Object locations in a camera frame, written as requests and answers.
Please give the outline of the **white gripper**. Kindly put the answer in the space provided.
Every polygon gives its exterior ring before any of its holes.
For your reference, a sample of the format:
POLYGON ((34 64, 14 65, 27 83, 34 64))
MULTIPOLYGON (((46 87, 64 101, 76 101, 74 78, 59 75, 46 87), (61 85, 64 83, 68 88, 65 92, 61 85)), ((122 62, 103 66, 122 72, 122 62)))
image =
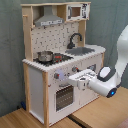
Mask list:
POLYGON ((74 87, 77 87, 79 90, 83 90, 87 88, 87 84, 95 76, 96 73, 94 71, 91 69, 86 69, 69 76, 68 83, 74 87))

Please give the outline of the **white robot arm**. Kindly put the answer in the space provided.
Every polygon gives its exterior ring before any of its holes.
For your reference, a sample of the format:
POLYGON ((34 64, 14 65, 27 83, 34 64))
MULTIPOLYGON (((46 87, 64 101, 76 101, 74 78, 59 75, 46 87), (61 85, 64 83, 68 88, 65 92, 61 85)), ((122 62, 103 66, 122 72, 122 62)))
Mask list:
POLYGON ((102 67, 98 74, 91 69, 80 71, 68 78, 68 83, 82 90, 91 89, 101 96, 110 98, 120 87, 121 77, 128 65, 128 25, 117 41, 118 59, 116 65, 102 67))

